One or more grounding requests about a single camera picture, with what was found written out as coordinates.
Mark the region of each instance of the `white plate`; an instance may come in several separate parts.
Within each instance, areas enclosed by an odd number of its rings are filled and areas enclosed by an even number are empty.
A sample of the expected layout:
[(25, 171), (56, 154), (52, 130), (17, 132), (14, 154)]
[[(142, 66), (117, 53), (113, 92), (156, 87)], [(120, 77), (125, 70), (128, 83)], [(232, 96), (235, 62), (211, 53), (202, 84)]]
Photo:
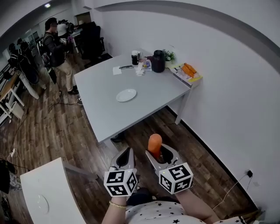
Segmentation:
[(129, 101), (136, 96), (136, 93), (135, 89), (126, 89), (118, 93), (116, 99), (119, 102)]
[(43, 195), (38, 195), (38, 208), (43, 214), (47, 214), (49, 212), (49, 204), (46, 198)]

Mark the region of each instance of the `wrist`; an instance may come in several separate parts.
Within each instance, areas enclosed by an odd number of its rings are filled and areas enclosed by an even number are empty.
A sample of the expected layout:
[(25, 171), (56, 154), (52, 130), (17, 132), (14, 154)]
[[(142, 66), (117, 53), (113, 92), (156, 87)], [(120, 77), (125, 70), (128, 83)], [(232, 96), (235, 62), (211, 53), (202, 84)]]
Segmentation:
[(112, 197), (111, 201), (117, 205), (126, 206), (126, 197)]
[(175, 194), (176, 197), (180, 197), (181, 195), (185, 195), (185, 194), (190, 194), (191, 191), (189, 189), (186, 189), (184, 191), (180, 191), (178, 193)]

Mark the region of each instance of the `bracelet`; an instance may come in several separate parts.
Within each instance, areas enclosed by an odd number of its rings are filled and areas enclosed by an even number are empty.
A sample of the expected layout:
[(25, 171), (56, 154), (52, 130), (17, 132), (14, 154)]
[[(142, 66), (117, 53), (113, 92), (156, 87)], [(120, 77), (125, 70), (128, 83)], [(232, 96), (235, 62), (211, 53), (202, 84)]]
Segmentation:
[(117, 205), (117, 204), (113, 203), (112, 201), (109, 201), (109, 203), (110, 203), (110, 205), (113, 205), (113, 206), (115, 206), (115, 207), (117, 207), (117, 208), (123, 208), (123, 209), (126, 209), (126, 206), (123, 206), (123, 205)]

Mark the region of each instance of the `orange object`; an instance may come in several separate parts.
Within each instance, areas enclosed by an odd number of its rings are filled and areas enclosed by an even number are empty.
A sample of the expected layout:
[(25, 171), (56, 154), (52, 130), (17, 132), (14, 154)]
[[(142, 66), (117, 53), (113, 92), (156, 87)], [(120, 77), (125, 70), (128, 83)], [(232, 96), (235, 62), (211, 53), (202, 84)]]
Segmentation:
[(148, 151), (154, 158), (159, 158), (161, 155), (162, 138), (159, 134), (152, 134), (149, 138)]
[(187, 63), (184, 63), (184, 66), (182, 67), (182, 70), (184, 71), (184, 73), (186, 73), (190, 77), (194, 77), (194, 73), (189, 69)]
[(193, 73), (196, 73), (196, 70), (191, 65), (188, 65), (187, 63), (186, 65)]

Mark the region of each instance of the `cup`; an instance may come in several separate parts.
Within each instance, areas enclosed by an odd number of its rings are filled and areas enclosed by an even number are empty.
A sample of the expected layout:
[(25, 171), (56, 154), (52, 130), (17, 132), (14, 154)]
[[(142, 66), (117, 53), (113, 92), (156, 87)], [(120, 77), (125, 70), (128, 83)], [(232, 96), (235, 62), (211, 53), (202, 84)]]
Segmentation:
[(133, 65), (138, 65), (139, 59), (140, 59), (140, 54), (141, 54), (141, 52), (136, 51), (136, 50), (131, 52), (131, 60), (132, 60)]

